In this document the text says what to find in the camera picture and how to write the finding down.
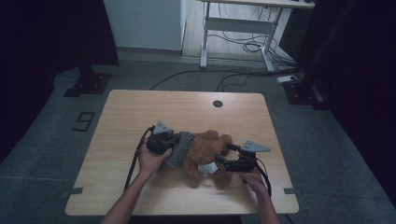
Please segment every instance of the person's left hand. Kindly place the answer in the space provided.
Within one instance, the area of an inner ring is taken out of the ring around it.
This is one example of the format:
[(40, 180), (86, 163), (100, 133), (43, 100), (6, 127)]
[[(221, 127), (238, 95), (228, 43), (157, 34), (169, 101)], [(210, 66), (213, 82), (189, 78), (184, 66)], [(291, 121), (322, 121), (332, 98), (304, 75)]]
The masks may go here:
[(163, 155), (157, 155), (149, 151), (147, 144), (143, 144), (139, 153), (139, 174), (147, 177), (152, 176), (171, 153), (172, 148), (169, 148)]

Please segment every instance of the white wall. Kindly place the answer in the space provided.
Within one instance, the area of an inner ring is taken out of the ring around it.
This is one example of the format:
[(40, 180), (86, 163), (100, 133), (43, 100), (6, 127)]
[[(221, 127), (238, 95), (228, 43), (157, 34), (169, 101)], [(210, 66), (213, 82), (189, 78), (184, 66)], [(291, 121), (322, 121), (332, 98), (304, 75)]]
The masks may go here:
[(186, 0), (105, 0), (117, 47), (181, 50)]

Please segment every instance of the brown stuffed animal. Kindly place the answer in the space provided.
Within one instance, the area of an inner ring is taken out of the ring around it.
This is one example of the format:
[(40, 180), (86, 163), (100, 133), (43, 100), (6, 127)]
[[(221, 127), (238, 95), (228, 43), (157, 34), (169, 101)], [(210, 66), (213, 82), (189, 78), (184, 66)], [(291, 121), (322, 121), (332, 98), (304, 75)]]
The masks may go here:
[[(181, 167), (194, 183), (199, 184), (204, 176), (198, 170), (198, 166), (207, 165), (215, 160), (215, 155), (220, 154), (226, 156), (230, 149), (227, 148), (227, 143), (233, 140), (230, 135), (223, 134), (219, 136), (218, 132), (209, 130), (204, 133), (196, 133), (193, 142), (190, 145), (190, 150)], [(227, 172), (225, 167), (217, 163), (218, 170), (211, 174), (215, 181), (215, 185), (219, 189), (224, 189), (230, 185), (233, 173)]]

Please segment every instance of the human hand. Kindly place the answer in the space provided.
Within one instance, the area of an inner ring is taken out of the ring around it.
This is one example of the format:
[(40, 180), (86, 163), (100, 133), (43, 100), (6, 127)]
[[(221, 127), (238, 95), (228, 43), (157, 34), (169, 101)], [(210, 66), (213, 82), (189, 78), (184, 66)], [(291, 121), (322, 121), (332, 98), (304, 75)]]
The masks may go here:
[(149, 151), (147, 144), (143, 144), (139, 153), (139, 174), (145, 177), (152, 176), (171, 153), (172, 149), (169, 148), (163, 155), (157, 155)]
[(256, 194), (267, 191), (264, 181), (262, 181), (262, 174), (260, 174), (260, 171), (257, 168), (254, 168), (254, 170), (246, 173), (243, 172), (236, 172), (236, 173), (239, 174), (239, 177), (241, 177), (241, 179), (247, 181), (251, 190), (253, 190)]

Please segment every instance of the white metal desk frame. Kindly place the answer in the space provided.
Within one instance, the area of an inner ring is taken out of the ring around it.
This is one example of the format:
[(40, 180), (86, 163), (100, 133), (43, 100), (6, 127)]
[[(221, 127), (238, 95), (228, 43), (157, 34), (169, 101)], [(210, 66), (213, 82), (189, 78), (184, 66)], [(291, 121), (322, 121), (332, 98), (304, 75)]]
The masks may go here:
[[(207, 2), (206, 6), (206, 14), (205, 14), (205, 26), (204, 26), (204, 42), (202, 44), (201, 50), (201, 68), (206, 68), (207, 61), (207, 32), (209, 30), (213, 31), (229, 31), (229, 32), (238, 32), (238, 33), (252, 33), (252, 34), (260, 34), (260, 35), (269, 35), (265, 41), (264, 48), (262, 48), (261, 53), (264, 58), (265, 65), (267, 66), (267, 70), (269, 72), (274, 72), (275, 69), (271, 62), (271, 55), (269, 54), (269, 48), (271, 46), (272, 39), (274, 38), (274, 34), (276, 31), (276, 27), (279, 22), (280, 15), (282, 13), (283, 7), (314, 7), (313, 3), (304, 3), (303, 0), (301, 4), (294, 4), (296, 2), (289, 1), (288, 4), (285, 3), (285, 0), (280, 0), (278, 4), (275, 4), (276, 1), (226, 1), (226, 0), (201, 0), (202, 2)], [(276, 13), (276, 17), (273, 21), (244, 21), (244, 20), (236, 20), (236, 19), (225, 19), (225, 18), (210, 18), (209, 10), (210, 10), (210, 2), (213, 3), (226, 3), (226, 4), (241, 4), (241, 5), (259, 5), (259, 6), (269, 6), (269, 7), (279, 7), (279, 10)]]

